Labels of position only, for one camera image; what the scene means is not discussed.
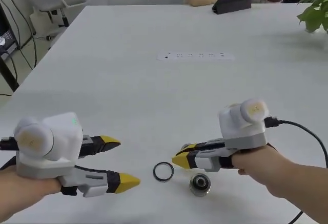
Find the black tablet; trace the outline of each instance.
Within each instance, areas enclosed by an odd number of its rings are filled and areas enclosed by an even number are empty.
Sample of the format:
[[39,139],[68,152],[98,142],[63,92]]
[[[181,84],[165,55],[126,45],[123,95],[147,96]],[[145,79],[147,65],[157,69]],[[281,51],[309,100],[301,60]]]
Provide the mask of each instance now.
[[212,7],[216,14],[224,14],[238,10],[250,9],[252,0],[218,0]]

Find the white table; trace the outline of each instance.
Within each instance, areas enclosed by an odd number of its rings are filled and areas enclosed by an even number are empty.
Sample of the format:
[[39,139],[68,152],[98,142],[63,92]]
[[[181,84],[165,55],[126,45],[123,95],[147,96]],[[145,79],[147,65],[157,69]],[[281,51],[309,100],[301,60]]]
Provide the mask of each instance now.
[[[299,25],[304,8],[257,5],[215,15],[210,7],[87,7],[1,109],[1,136],[11,135],[21,117],[75,111],[84,133],[122,142],[79,164],[130,173],[141,185],[96,198],[50,196],[9,222],[289,222],[294,206],[234,170],[209,174],[213,186],[204,198],[190,193],[190,172],[176,168],[163,184],[152,170],[185,143],[220,137],[217,112],[250,97],[328,141],[327,53]],[[236,60],[160,62],[162,50],[224,51]],[[286,125],[268,138],[290,159],[324,166],[317,142],[303,131]],[[2,152],[1,163],[11,155]]]

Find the black cord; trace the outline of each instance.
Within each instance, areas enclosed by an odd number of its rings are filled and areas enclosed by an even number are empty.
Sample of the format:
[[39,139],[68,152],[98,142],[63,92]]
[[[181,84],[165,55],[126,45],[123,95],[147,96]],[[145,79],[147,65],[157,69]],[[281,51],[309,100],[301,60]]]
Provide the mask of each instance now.
[[[296,126],[300,129],[303,129],[305,132],[309,133],[310,135],[312,135],[320,144],[323,154],[324,154],[324,160],[325,160],[325,164],[326,164],[326,168],[328,168],[328,153],[327,153],[327,149],[324,146],[322,140],[314,133],[312,132],[310,129],[306,128],[305,126],[295,123],[293,121],[288,121],[288,120],[278,120],[276,117],[267,117],[266,119],[264,119],[264,124],[266,128],[273,128],[273,127],[277,127],[281,124],[289,124],[289,125],[293,125]],[[288,224],[294,224],[303,214],[303,211],[299,212],[295,218],[289,222]]]
[[4,4],[4,6],[7,8],[9,14],[11,15],[11,17],[12,17],[12,19],[13,19],[15,25],[16,25],[17,32],[18,32],[18,49],[19,49],[20,53],[22,54],[24,60],[26,61],[26,63],[27,63],[28,66],[30,67],[30,69],[33,70],[32,66],[30,65],[30,63],[29,63],[28,60],[26,59],[26,57],[25,57],[25,55],[23,54],[22,49],[21,49],[21,32],[20,32],[20,30],[19,30],[19,27],[18,27],[17,21],[15,20],[15,17],[13,16],[13,14],[12,14],[11,10],[9,9],[9,7],[7,6],[7,4],[6,4],[3,0],[0,0],[0,1],[1,1],[1,2]]
[[20,51],[21,55],[22,55],[23,58],[25,59],[25,62],[28,64],[28,66],[30,67],[30,69],[33,70],[32,66],[31,66],[30,63],[29,63],[29,61],[28,61],[27,58],[25,57],[25,55],[24,55],[24,53],[23,53],[21,47],[19,47],[18,50]]
[[33,35],[33,31],[32,31],[32,28],[30,26],[30,24],[28,23],[27,19],[25,18],[25,16],[23,15],[23,13],[21,12],[21,10],[19,9],[19,7],[17,6],[17,4],[15,3],[14,0],[10,0],[14,7],[17,9],[17,11],[19,12],[19,14],[22,16],[22,18],[24,19],[24,21],[26,22],[29,30],[30,30],[30,33],[31,33],[31,37],[32,37],[32,40],[33,40],[33,44],[34,44],[34,56],[35,56],[35,62],[34,62],[34,67],[36,67],[37,65],[37,51],[36,51],[36,43],[35,43],[35,38],[34,38],[34,35]]

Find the black rubber ring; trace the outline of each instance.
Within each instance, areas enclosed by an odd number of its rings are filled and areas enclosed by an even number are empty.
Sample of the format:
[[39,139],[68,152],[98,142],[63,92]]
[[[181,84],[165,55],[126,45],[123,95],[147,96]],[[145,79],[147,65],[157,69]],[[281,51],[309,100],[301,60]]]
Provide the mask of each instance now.
[[[157,167],[160,166],[160,165],[167,165],[167,166],[169,166],[169,167],[171,168],[171,175],[170,175],[169,178],[161,179],[161,178],[159,178],[159,177],[156,175],[156,169],[157,169]],[[174,167],[173,167],[172,164],[170,164],[169,162],[167,162],[167,161],[162,161],[162,162],[160,162],[160,163],[158,163],[158,164],[155,165],[155,167],[154,167],[154,169],[153,169],[153,175],[154,175],[154,178],[155,178],[157,181],[160,181],[160,182],[167,182],[167,181],[169,181],[169,180],[173,177],[173,175],[174,175]]]

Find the power strip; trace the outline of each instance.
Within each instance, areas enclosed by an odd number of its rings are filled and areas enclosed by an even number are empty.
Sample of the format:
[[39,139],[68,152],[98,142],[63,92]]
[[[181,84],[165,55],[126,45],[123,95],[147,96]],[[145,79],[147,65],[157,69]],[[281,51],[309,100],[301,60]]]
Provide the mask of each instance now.
[[235,57],[229,53],[223,52],[162,52],[157,55],[159,61],[223,61],[234,60]]

